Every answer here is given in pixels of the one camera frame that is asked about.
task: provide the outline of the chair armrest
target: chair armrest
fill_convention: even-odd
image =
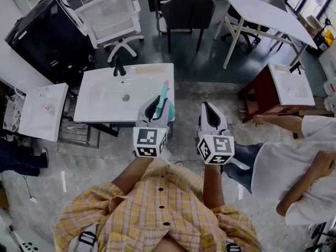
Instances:
[[[134,13],[138,13],[140,11],[140,5],[138,0],[133,1]]]

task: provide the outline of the dark green floor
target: dark green floor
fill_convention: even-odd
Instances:
[[[149,11],[148,0],[138,0],[141,6],[140,25],[144,42],[133,41],[129,45],[136,51],[138,58],[134,59],[125,49],[119,54],[125,65],[172,62],[174,64],[175,80],[190,82],[226,82],[240,85],[248,84],[268,62],[289,65],[295,57],[294,50],[284,44],[279,52],[269,53],[274,43],[269,38],[262,37],[261,43],[250,54],[246,54],[246,42],[241,36],[233,51],[227,69],[223,63],[230,48],[232,38],[225,42],[214,40],[219,21],[223,16],[225,1],[216,0],[216,9],[209,29],[204,31],[199,52],[196,45],[199,30],[188,33],[172,34],[172,52],[168,54],[167,36],[159,35],[155,26],[155,13]],[[221,34],[227,33],[226,27]],[[97,68],[109,66],[108,52],[101,47],[96,51]],[[315,96],[324,97],[323,83],[327,80],[317,59],[306,51],[301,61],[306,69],[306,75]]]

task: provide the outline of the white t-shirt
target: white t-shirt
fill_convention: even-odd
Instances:
[[[320,150],[336,152],[336,118],[305,116],[305,139],[297,146],[265,143],[257,154],[251,190],[257,197],[282,200]],[[336,215],[336,170],[315,181],[287,210],[288,225],[326,222]]]

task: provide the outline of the white wall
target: white wall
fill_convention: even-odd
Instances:
[[[22,17],[13,0],[0,0],[0,80],[26,93],[52,83],[28,64],[5,42],[10,29]]]

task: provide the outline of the sink drain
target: sink drain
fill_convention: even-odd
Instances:
[[[124,96],[122,97],[122,100],[124,102],[127,102],[128,100],[130,100],[130,96],[128,94],[124,94]]]

